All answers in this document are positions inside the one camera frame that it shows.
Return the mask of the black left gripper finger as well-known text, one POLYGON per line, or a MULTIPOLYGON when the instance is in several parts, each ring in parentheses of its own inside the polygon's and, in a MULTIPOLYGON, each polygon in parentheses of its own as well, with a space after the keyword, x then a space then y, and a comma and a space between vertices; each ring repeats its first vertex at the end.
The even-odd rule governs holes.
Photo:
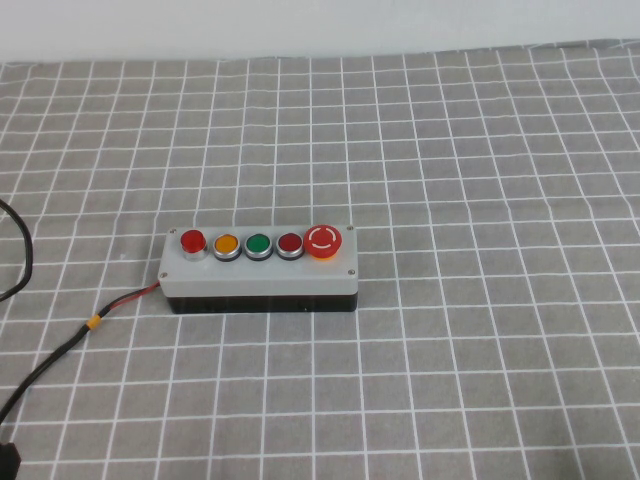
POLYGON ((21 465, 21 456, 14 443, 0 444, 0 480, 15 480, 21 465))

